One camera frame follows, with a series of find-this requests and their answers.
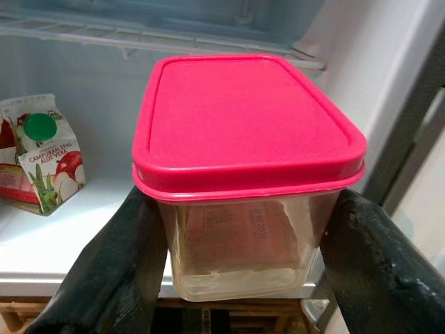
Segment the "wooden slatted crate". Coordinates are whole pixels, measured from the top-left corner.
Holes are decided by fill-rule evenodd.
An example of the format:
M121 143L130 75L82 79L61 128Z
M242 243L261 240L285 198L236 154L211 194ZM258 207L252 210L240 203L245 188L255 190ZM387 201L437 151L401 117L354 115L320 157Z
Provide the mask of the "wooden slatted crate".
M0 334L22 334L46 308L48 296L0 296ZM172 309L224 310L232 334L315 334L299 299L236 299L189 302L161 298L156 305Z

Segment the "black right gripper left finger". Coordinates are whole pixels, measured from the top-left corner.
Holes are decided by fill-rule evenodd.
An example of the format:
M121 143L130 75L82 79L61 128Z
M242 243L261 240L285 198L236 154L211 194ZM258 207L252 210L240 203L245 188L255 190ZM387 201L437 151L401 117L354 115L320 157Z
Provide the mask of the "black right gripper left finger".
M166 255L158 206L134 187L24 334L149 334Z

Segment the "clear container with pink lid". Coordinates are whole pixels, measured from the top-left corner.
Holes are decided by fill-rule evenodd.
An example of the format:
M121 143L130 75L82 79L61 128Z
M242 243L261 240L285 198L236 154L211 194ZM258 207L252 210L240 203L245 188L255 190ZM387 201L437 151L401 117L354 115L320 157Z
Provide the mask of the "clear container with pink lid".
M367 142L289 61L178 56L152 71L133 180L159 207L172 281L187 301L291 292L312 266Z

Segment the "apple aloe vera juice carton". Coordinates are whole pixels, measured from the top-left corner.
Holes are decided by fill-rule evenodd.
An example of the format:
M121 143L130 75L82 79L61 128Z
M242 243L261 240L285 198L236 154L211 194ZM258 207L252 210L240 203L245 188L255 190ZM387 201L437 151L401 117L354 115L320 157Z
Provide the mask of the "apple aloe vera juice carton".
M46 216L85 183L81 149L54 95L0 102L0 200Z

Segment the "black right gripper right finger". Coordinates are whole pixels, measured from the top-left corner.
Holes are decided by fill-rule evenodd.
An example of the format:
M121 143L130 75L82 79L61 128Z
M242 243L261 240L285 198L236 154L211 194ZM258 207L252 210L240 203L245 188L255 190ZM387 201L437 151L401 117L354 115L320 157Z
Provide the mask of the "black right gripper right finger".
M445 334L445 278L380 206L343 190L320 249L350 334Z

